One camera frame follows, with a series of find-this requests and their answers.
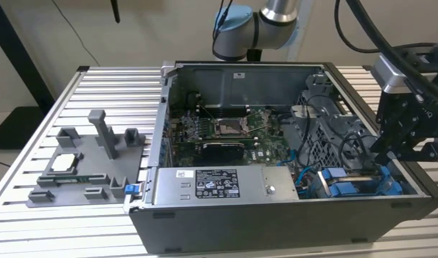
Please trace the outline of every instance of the white wall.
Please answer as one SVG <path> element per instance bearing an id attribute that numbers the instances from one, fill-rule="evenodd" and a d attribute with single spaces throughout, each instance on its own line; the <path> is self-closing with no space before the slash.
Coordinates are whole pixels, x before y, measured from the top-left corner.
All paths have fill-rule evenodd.
<path id="1" fill-rule="evenodd" d="M 17 106 L 36 106 L 36 103 L 0 47 L 0 112 Z"/>
<path id="2" fill-rule="evenodd" d="M 254 10 L 266 0 L 235 0 Z M 77 66 L 93 60 L 51 0 L 0 0 L 47 84 L 61 92 Z M 211 34 L 219 0 L 56 0 L 101 66 L 160 66 L 163 60 L 212 60 Z M 284 61 L 287 50 L 264 51 Z"/>
<path id="3" fill-rule="evenodd" d="M 351 51 L 339 39 L 334 24 L 334 0 L 315 1 L 297 61 L 330 61 L 337 65 L 371 65 L 375 54 Z M 365 9 L 391 45 L 438 42 L 438 0 L 362 0 Z M 350 42 L 375 48 L 345 0 L 339 23 Z"/>

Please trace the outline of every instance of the power supply label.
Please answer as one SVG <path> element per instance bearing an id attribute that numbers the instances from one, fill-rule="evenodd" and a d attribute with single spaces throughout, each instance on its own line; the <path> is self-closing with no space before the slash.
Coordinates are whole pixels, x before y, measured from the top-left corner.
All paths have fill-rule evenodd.
<path id="1" fill-rule="evenodd" d="M 235 169 L 196 170 L 196 198 L 238 198 L 239 182 Z"/>

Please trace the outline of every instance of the motherboard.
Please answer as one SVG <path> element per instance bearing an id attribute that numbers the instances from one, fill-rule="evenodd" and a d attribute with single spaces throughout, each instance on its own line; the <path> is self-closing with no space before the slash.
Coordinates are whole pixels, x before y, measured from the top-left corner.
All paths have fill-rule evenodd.
<path id="1" fill-rule="evenodd" d="M 243 108 L 242 112 L 216 112 L 204 107 L 187 111 L 171 119 L 174 165 L 276 166 L 290 159 L 276 119 L 264 107 Z"/>

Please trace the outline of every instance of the green circuit board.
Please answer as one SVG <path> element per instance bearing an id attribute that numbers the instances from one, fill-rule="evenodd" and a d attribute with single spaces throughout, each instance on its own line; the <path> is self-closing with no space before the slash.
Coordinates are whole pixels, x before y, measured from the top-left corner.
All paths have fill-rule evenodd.
<path id="1" fill-rule="evenodd" d="M 192 115 L 179 119 L 175 126 L 174 166 L 202 166 L 200 148 L 210 142 L 240 143 L 244 145 L 243 158 L 230 162 L 230 166 L 266 164 L 275 166 L 288 160 L 288 145 L 280 134 L 276 117 L 263 107 L 250 108 L 242 118 L 198 118 Z"/>

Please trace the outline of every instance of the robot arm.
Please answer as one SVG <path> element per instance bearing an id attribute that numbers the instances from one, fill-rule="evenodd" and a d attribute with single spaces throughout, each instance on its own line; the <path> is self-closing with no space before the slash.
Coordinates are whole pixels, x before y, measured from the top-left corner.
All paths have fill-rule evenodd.
<path id="1" fill-rule="evenodd" d="M 419 51 L 393 48 L 359 0 L 346 2 L 382 52 L 371 71 L 382 86 L 377 113 L 381 136 L 370 149 L 377 153 L 375 162 L 387 164 L 389 152 L 401 161 L 438 162 L 438 45 Z M 435 141 L 414 150 L 427 138 L 435 138 Z"/>
<path id="2" fill-rule="evenodd" d="M 250 49 L 278 49 L 295 38 L 297 0 L 268 0 L 259 12 L 248 6 L 222 8 L 212 39 L 214 56 L 244 59 Z"/>

